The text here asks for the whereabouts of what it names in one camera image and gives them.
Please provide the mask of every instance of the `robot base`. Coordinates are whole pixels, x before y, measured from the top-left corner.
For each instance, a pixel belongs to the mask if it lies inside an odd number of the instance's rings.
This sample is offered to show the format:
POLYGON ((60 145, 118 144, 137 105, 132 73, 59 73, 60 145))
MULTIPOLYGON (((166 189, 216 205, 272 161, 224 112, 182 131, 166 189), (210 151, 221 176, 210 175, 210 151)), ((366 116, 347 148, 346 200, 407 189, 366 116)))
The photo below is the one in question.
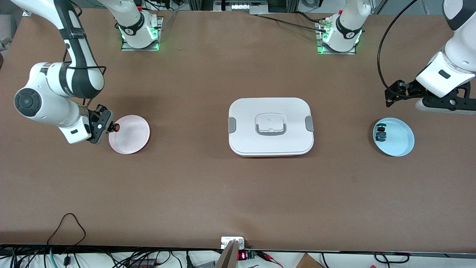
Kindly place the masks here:
MULTIPOLYGON (((314 27, 316 29, 325 29, 321 24, 315 22, 314 27)), ((316 40, 317 40, 317 51, 319 54, 345 54, 345 55, 354 55, 357 53, 356 51, 356 45, 354 47, 347 51, 347 52, 338 52, 333 50, 332 48, 329 47, 326 43, 324 43, 322 40, 325 38, 326 34, 320 31, 316 31, 316 40)))
POLYGON ((121 50, 122 51, 158 51, 160 47, 160 37, 162 35, 162 23, 163 17, 157 17, 157 30, 152 31, 152 34, 157 35, 157 39, 144 48, 133 48, 122 38, 121 50))

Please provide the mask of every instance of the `table surface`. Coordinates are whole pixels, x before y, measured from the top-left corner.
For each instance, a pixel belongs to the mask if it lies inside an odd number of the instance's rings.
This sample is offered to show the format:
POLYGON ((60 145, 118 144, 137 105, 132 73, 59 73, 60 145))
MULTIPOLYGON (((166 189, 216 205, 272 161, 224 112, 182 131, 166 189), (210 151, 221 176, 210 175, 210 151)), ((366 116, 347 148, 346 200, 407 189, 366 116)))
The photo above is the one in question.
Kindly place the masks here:
MULTIPOLYGON (((92 106, 151 127, 142 151, 120 155, 107 139, 70 145, 56 127, 16 112, 13 96, 31 66, 64 50, 51 23, 22 19, 0 72, 0 242, 45 243, 73 212, 85 245, 218 247, 221 236, 243 236, 266 249, 476 253, 476 117, 419 112, 414 100, 385 107, 376 55, 391 20, 368 18, 357 55, 319 55, 313 31, 184 11, 164 29, 160 51, 121 52, 111 14, 84 9, 90 46, 108 67, 92 106), (233 153, 232 102, 281 96, 309 104, 311 151, 233 153), (371 139, 373 123, 389 116, 414 131, 405 157, 383 155, 371 139)), ((387 82, 413 80, 451 36, 442 16, 402 17, 382 51, 387 82)), ((52 243, 80 237, 68 218, 52 243)))

